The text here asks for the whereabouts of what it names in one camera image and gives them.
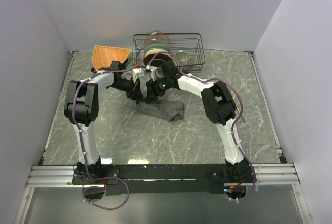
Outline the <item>grey cloth napkin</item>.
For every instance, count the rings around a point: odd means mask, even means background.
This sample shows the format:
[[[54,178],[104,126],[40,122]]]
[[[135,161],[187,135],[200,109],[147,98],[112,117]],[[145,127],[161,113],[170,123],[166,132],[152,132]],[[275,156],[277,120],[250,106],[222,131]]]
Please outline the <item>grey cloth napkin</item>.
[[[158,103],[138,102],[135,110],[143,115],[166,121],[183,120],[185,105],[180,101],[160,100]]]

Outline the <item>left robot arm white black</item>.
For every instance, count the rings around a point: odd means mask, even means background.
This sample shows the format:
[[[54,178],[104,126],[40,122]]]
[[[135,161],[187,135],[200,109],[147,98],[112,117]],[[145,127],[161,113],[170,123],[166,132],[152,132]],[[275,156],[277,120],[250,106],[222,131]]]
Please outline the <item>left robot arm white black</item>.
[[[79,158],[75,175],[92,184],[103,177],[101,157],[96,147],[94,126],[99,113],[99,93],[115,88],[126,93],[127,98],[140,101],[144,97],[139,89],[139,77],[144,72],[137,65],[126,69],[123,63],[113,61],[87,79],[68,83],[64,115],[72,124],[78,144]]]

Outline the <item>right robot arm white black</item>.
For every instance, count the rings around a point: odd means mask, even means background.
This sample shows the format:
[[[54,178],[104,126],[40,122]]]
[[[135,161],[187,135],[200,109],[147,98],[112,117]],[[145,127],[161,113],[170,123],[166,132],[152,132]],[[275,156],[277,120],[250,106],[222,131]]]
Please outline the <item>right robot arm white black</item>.
[[[250,165],[244,157],[235,125],[237,107],[226,84],[203,80],[191,73],[185,74],[172,61],[162,64],[162,76],[157,75],[156,67],[147,65],[146,68],[151,72],[147,99],[155,101],[169,88],[190,92],[201,98],[207,118],[216,125],[221,137],[229,180],[244,182],[249,179]]]

